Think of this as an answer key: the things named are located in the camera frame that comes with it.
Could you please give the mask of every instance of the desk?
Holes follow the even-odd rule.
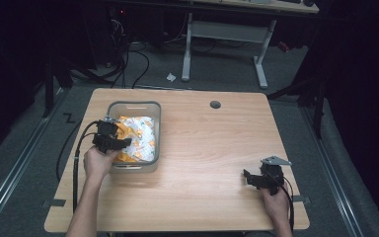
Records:
[[[100,191],[98,230],[272,229],[261,193],[247,186],[242,174],[243,169],[258,174],[260,160],[271,155],[287,159],[264,94],[97,89],[78,134],[91,121],[102,119],[114,101],[156,101],[162,106],[159,166],[150,174],[106,176]],[[211,108],[211,101],[218,101],[221,108]],[[84,139],[82,155],[91,140]],[[50,208],[44,224],[49,232],[66,232],[72,217],[74,150],[54,197],[65,199],[66,204]],[[78,194],[85,179],[81,162]],[[282,169],[299,195],[291,168]],[[294,208],[294,228],[308,228],[303,203],[295,202]]]
[[[313,5],[312,7],[307,7],[303,3],[297,4],[275,0],[270,0],[270,2],[266,4],[251,3],[250,1],[242,0],[193,0],[191,2],[248,7],[272,11],[288,11],[296,13],[316,14],[319,12],[319,8],[316,5]],[[187,27],[187,47],[184,56],[182,80],[189,81],[190,79],[190,44],[192,37],[213,38],[219,40],[240,40],[248,42],[258,42],[262,44],[262,47],[258,52],[258,56],[254,57],[254,64],[257,70],[260,87],[262,89],[266,89],[267,82],[263,69],[263,60],[265,57],[266,49],[269,45],[270,38],[272,37],[275,24],[276,20],[271,20],[268,27],[251,27],[204,21],[193,21],[192,13],[189,13]]]

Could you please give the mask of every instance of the person's left hand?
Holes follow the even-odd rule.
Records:
[[[92,146],[84,156],[87,180],[102,182],[118,153],[119,151],[108,150],[104,154],[96,146]]]

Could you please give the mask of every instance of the gray carpet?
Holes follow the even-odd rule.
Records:
[[[133,47],[138,49],[142,44]],[[237,91],[272,93],[291,83],[299,63],[307,52],[306,48],[293,49],[287,53],[271,47],[265,57],[264,68],[268,79],[267,90],[259,88],[255,68],[249,54],[257,45],[248,44],[237,49],[216,46],[209,53],[194,53],[192,58],[191,79],[180,80],[183,49],[154,49],[147,46],[143,52],[150,61],[148,71],[138,81],[136,87],[163,87],[192,90]],[[207,50],[208,45],[198,45],[197,50]],[[129,54],[125,70],[126,87],[129,88],[146,67],[145,58],[135,52]],[[169,82],[166,77],[173,73],[178,78]],[[85,113],[90,96],[95,88],[102,87],[92,81],[76,80],[70,91],[61,93],[65,98],[54,112],[31,155],[31,161],[24,175],[13,190],[10,198],[0,212],[0,236],[62,236],[46,233],[43,224],[48,207],[43,205],[53,198],[57,189],[56,162],[61,154],[59,171],[62,173],[67,156],[72,149],[76,132],[67,139],[75,125]],[[293,162],[293,172],[305,204],[311,225],[307,230],[296,231],[295,236],[350,236],[338,208],[334,193],[325,175],[314,135],[309,124],[297,108],[295,97],[284,96],[270,101],[286,153]],[[43,109],[43,90],[37,94],[37,101],[20,118],[17,118],[11,133],[0,147],[0,187],[17,162],[19,155],[40,123]],[[372,199],[360,183],[359,175],[353,169],[347,153],[341,145],[330,108],[326,106],[322,140],[328,150],[335,170],[341,176],[351,206],[362,226],[365,236],[379,236],[379,213]],[[255,236],[268,236],[267,233],[252,233]]]

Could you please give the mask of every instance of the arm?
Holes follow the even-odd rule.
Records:
[[[282,189],[271,196],[268,189],[261,189],[264,196],[266,213],[272,220],[273,227],[277,237],[292,237],[290,223],[288,220],[289,202],[285,192]]]
[[[105,155],[95,146],[85,153],[85,185],[70,222],[67,236],[96,236],[100,187],[117,155],[117,151],[108,151]]]

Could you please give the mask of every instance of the desk leg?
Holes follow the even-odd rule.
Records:
[[[192,34],[192,13],[189,13],[189,22],[187,26],[187,48],[186,54],[184,55],[184,65],[183,65],[183,81],[190,80],[190,40]]]
[[[273,29],[275,28],[276,20],[272,20],[269,24],[269,27],[267,28],[266,34],[265,34],[265,40],[263,42],[263,46],[261,48],[261,53],[259,56],[254,57],[254,63],[255,63],[255,68],[257,69],[257,75],[258,75],[258,80],[260,81],[260,87],[262,89],[267,88],[267,82],[264,74],[264,69],[263,69],[263,60],[265,57],[266,49],[269,45],[270,38],[272,37]]]

